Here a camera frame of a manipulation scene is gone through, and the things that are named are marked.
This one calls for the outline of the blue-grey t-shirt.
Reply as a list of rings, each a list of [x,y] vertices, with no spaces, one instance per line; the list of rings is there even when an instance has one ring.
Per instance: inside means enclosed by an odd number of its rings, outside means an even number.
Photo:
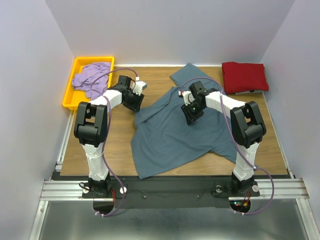
[[[227,124],[229,119],[214,109],[188,125],[181,109],[184,100],[178,96],[186,81],[197,78],[206,89],[219,89],[199,68],[191,63],[171,75],[175,83],[167,93],[149,107],[134,115],[136,132],[131,140],[132,157],[140,179],[158,175],[187,163],[208,152],[235,163],[237,150]]]

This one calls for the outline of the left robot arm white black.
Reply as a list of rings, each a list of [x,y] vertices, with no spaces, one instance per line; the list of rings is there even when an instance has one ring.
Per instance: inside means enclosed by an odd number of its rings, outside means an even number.
[[[137,76],[132,79],[121,75],[115,86],[89,102],[80,102],[77,108],[74,136],[82,146],[89,168],[88,182],[81,183],[84,194],[107,197],[113,193],[110,170],[104,159],[104,148],[111,124],[112,109],[123,105],[138,112],[144,99],[147,83]]]

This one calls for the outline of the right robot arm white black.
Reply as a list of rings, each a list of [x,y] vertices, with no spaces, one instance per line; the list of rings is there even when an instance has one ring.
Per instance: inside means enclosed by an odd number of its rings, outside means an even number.
[[[210,108],[223,114],[231,140],[236,148],[236,162],[231,174],[231,190],[234,194],[253,191],[259,187],[255,181],[255,158],[267,129],[256,102],[243,102],[224,95],[221,91],[207,89],[201,81],[192,83],[187,91],[178,91],[183,98],[181,109],[188,125],[204,115]]]

